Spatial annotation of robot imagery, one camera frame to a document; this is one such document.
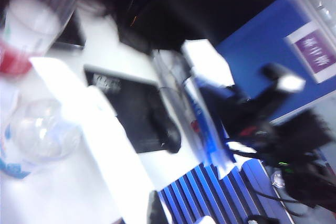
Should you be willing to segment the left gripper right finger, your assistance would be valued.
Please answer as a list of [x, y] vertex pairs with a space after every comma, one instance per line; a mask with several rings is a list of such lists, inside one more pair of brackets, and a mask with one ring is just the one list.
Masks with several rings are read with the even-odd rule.
[[250, 215], [266, 215], [244, 174], [234, 168], [219, 179], [214, 166], [199, 164], [159, 192], [173, 223], [195, 223], [210, 216], [216, 223], [244, 223]]

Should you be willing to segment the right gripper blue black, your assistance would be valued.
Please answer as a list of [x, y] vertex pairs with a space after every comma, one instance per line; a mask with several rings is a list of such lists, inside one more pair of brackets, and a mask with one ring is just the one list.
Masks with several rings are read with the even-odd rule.
[[[250, 98], [234, 80], [229, 65], [207, 39], [186, 40], [182, 51], [156, 50], [153, 64], [188, 137], [195, 138], [204, 166], [223, 179], [235, 167], [224, 142], [249, 142], [276, 110], [276, 89]], [[209, 84], [209, 110], [200, 87]]]

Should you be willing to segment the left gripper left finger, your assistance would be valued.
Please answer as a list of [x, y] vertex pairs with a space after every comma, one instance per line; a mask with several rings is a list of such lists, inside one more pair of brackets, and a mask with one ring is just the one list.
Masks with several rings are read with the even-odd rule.
[[147, 208], [147, 223], [148, 224], [169, 224], [168, 219], [157, 191], [151, 191], [149, 194]]

